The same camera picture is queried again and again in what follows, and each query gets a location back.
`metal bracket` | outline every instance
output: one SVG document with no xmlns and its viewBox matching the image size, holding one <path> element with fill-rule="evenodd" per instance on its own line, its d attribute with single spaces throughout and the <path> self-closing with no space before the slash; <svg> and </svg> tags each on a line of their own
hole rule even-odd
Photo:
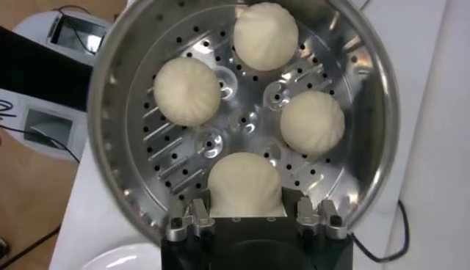
<svg viewBox="0 0 470 270">
<path fill-rule="evenodd" d="M 188 236 L 188 227 L 192 226 L 194 235 L 201 238 L 214 233 L 215 220 L 206 210 L 202 199 L 194 199 L 189 205 L 189 213 L 184 215 L 181 202 L 175 202 L 170 209 L 170 220 L 166 229 L 168 241 L 183 241 Z"/>
<path fill-rule="evenodd" d="M 203 234 L 211 235 L 214 233 L 215 220 L 207 213 L 206 206 L 202 199 L 194 199 L 189 207 L 193 214 L 194 234 L 201 237 Z"/>
<path fill-rule="evenodd" d="M 320 226 L 320 216 L 314 213 L 311 202 L 307 197 L 301 197 L 297 202 L 297 223 L 299 224 L 299 233 L 304 234 L 307 230 L 318 233 Z"/>
<path fill-rule="evenodd" d="M 332 200 L 323 200 L 319 204 L 319 212 L 325 221 L 327 237 L 331 239 L 345 239 L 347 228 L 344 226 L 343 219 L 339 216 L 334 202 Z"/>
<path fill-rule="evenodd" d="M 317 211 L 314 211 L 311 201 L 307 197 L 300 198 L 297 202 L 297 223 L 299 224 L 299 233 L 302 235 L 306 230 L 310 230 L 314 235 L 325 231 L 326 236 L 331 239 L 345 239 L 347 236 L 347 228 L 332 200 L 322 200 Z"/>
</svg>

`white steamed bun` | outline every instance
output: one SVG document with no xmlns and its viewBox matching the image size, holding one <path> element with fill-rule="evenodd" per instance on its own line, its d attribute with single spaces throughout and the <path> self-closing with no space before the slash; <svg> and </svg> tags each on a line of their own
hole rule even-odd
<svg viewBox="0 0 470 270">
<path fill-rule="evenodd" d="M 297 152 L 322 155 L 343 137 L 344 114 L 330 95 L 303 92 L 294 96 L 282 111 L 281 133 Z"/>
<path fill-rule="evenodd" d="M 176 58 L 160 69 L 153 94 L 162 114 L 177 125 L 197 126 L 214 116 L 220 104 L 220 87 L 206 64 L 193 58 Z"/>
<path fill-rule="evenodd" d="M 285 216 L 278 171 L 256 154 L 234 153 L 219 160 L 208 187 L 212 217 Z"/>
<path fill-rule="evenodd" d="M 234 45 L 252 69 L 266 71 L 285 65 L 295 53 L 299 30 L 295 19 L 279 4 L 254 4 L 235 23 Z"/>
</svg>

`steamer basket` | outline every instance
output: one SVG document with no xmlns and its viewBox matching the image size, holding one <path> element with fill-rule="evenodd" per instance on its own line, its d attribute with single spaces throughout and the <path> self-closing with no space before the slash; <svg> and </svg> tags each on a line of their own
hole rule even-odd
<svg viewBox="0 0 470 270">
<path fill-rule="evenodd" d="M 277 1 L 296 18 L 299 48 L 284 67 L 258 72 L 232 46 L 236 18 L 257 1 L 138 0 L 101 49 L 89 99 L 90 141 L 98 167 L 129 220 L 155 243 L 170 201 L 204 190 L 229 153 L 265 156 L 283 185 L 314 205 L 332 199 L 349 229 L 363 216 L 393 163 L 399 129 L 397 84 L 388 56 L 347 0 Z M 194 57 L 215 71 L 223 100 L 198 128 L 160 113 L 153 78 L 168 60 Z M 282 108 L 299 92 L 329 93 L 344 111 L 343 139 L 324 156 L 283 141 Z"/>
</svg>

